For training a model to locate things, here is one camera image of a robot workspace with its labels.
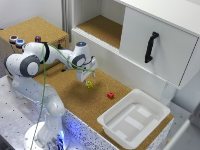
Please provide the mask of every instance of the cable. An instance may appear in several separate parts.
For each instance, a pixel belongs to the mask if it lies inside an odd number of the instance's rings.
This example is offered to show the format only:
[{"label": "cable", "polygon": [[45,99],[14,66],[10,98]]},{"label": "cable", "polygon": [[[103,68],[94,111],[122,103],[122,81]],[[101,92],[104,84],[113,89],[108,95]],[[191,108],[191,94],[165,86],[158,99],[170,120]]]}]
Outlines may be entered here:
[{"label": "cable", "polygon": [[[43,66],[44,66],[44,85],[43,85],[43,93],[42,93],[42,106],[41,106],[41,110],[40,110],[40,115],[39,115],[39,118],[38,118],[38,122],[37,122],[37,125],[36,125],[35,133],[33,135],[33,140],[35,138],[35,134],[36,134],[36,131],[37,131],[38,123],[40,122],[40,118],[41,118],[41,115],[42,115],[43,104],[44,104],[44,93],[45,93],[45,85],[46,85],[46,69],[45,69],[45,60],[44,60],[44,58],[45,58],[44,57],[44,44],[43,44],[43,47],[42,47],[42,54],[43,54]],[[30,150],[32,150],[32,147],[33,147],[33,140],[32,140],[32,143],[31,143]]]},{"label": "cable", "polygon": [[81,67],[76,66],[75,64],[73,64],[72,62],[70,62],[70,61],[60,52],[59,49],[57,49],[55,46],[53,46],[53,45],[51,45],[51,44],[48,44],[48,45],[50,45],[51,47],[55,48],[55,49],[65,58],[65,60],[67,60],[67,62],[69,62],[72,66],[78,68],[77,70],[84,70],[84,71],[94,72],[94,70],[91,70],[91,69],[83,69],[83,68],[81,68]]}]

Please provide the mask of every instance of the white plastic tub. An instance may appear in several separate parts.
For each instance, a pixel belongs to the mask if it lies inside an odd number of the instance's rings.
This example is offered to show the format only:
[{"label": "white plastic tub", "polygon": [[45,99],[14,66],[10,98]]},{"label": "white plastic tub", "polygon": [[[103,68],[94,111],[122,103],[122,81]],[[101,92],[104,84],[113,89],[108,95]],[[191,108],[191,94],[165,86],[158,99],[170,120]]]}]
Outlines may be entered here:
[{"label": "white plastic tub", "polygon": [[170,113],[170,109],[135,89],[97,121],[105,133],[126,149],[137,148]]}]

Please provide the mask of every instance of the white cabinet door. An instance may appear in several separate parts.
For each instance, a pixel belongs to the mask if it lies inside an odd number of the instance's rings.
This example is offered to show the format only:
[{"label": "white cabinet door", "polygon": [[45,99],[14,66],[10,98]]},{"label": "white cabinet door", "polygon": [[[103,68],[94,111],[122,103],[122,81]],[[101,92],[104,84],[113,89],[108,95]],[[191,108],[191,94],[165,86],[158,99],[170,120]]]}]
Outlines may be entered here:
[{"label": "white cabinet door", "polygon": [[[153,59],[145,63],[147,45],[153,32],[158,33],[159,37],[154,40],[152,47]],[[196,36],[127,7],[119,52],[178,86],[197,39]]]}]

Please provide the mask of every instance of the cabinet handle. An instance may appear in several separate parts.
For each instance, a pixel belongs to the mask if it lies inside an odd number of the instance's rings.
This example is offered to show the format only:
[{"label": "cabinet handle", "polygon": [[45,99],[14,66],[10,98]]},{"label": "cabinet handle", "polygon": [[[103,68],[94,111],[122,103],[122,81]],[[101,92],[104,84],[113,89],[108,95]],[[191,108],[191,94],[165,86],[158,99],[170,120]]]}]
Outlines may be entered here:
[{"label": "cabinet handle", "polygon": [[147,51],[146,51],[146,55],[145,55],[145,63],[148,63],[153,59],[153,57],[151,56],[151,51],[152,51],[154,39],[156,39],[157,37],[159,37],[159,34],[156,32],[153,32],[152,36],[149,39]]}]

